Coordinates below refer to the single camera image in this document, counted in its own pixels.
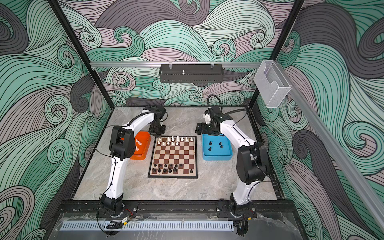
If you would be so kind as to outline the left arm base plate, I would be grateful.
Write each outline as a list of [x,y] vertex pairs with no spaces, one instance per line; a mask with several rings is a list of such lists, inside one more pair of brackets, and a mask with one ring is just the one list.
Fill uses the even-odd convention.
[[102,218],[122,219],[125,217],[135,217],[137,209],[138,209],[138,202],[122,201],[113,210],[108,209],[107,207],[100,205],[98,207],[98,212]]

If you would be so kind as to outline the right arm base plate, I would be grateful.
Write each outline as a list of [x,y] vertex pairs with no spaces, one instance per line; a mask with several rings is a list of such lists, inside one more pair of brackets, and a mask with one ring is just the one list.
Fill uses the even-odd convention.
[[232,200],[219,200],[216,207],[219,218],[248,219],[256,215],[256,209],[251,203],[236,205]]

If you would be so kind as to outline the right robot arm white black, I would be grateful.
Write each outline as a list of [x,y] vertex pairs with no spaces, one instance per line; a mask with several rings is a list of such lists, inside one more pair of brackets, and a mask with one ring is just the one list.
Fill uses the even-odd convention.
[[242,110],[223,113],[220,98],[214,94],[207,98],[208,109],[204,113],[205,121],[198,123],[196,134],[227,137],[238,148],[236,170],[239,181],[230,196],[231,212],[239,216],[241,211],[251,206],[251,193],[268,176],[269,160],[265,145],[252,140],[233,120],[231,114]]

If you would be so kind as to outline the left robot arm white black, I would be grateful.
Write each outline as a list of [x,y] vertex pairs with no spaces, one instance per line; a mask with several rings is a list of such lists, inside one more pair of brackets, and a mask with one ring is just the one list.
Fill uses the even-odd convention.
[[112,216],[118,216],[124,210],[123,183],[128,161],[136,151],[136,135],[149,125],[150,135],[162,136],[166,130],[162,125],[166,114],[167,111],[162,106],[146,106],[127,124],[113,127],[109,144],[111,172],[107,189],[100,197],[101,204]]

